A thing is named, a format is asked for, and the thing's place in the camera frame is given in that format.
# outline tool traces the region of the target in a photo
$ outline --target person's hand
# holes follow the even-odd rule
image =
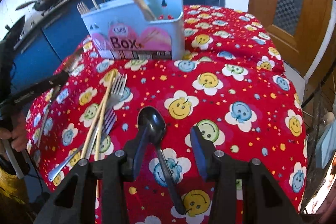
[[[21,152],[26,149],[28,143],[25,116],[23,114],[19,114],[17,121],[18,125],[12,132],[7,129],[0,128],[0,139],[8,140],[9,138],[12,138],[12,148],[17,152]],[[0,155],[8,159],[2,142],[0,142]]]

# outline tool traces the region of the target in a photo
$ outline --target kitchen counter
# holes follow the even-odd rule
[[[13,85],[20,90],[24,85],[50,76],[62,60],[70,55],[88,30],[76,5],[83,1],[89,9],[91,0],[64,0],[27,32],[15,49],[16,74]],[[98,4],[110,0],[96,0]],[[225,0],[184,0],[184,4],[225,6]]]

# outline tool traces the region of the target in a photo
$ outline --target screw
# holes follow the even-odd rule
[[[87,162],[88,162],[87,159],[80,159],[79,162],[78,162],[78,164],[79,164],[80,166],[85,166],[85,165],[87,164]]]
[[[261,164],[261,161],[260,161],[259,159],[257,159],[257,158],[253,158],[253,159],[252,159],[252,163],[253,163],[254,165],[260,165],[260,164]]]
[[[224,156],[224,152],[222,150],[216,150],[215,151],[215,156],[220,158]]]
[[[117,150],[114,154],[117,157],[122,157],[123,155],[125,155],[125,152],[124,152],[124,150]]]

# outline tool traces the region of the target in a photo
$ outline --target table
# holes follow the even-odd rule
[[[79,153],[53,182],[48,181],[48,172],[85,140],[93,118],[85,114],[95,111],[112,72],[118,71],[127,73],[127,88],[114,107],[118,120],[100,157],[122,149],[136,135],[142,107],[156,107],[167,123],[164,155],[178,193],[192,209],[186,215],[176,212],[150,146],[137,180],[124,184],[131,224],[207,222],[214,183],[203,182],[198,174],[189,136],[193,125],[232,158],[259,158],[300,208],[307,165],[302,110],[271,38],[253,15],[238,10],[191,5],[184,7],[184,18],[184,60],[104,60],[90,37],[81,42],[83,58],[51,107],[39,149],[36,140],[51,93],[33,102],[26,119],[27,148],[49,189],[53,191],[78,161]],[[239,181],[237,200],[241,223]],[[98,199],[96,218],[100,223]]]

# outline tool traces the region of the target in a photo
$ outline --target black spoon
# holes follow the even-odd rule
[[[167,165],[166,158],[160,147],[161,140],[163,139],[167,130],[163,117],[155,108],[146,106],[139,112],[138,126],[139,130],[147,131],[149,142],[155,146],[170,198],[173,201],[176,211],[180,215],[184,215],[186,213],[185,207],[180,195],[176,191],[174,180]]]

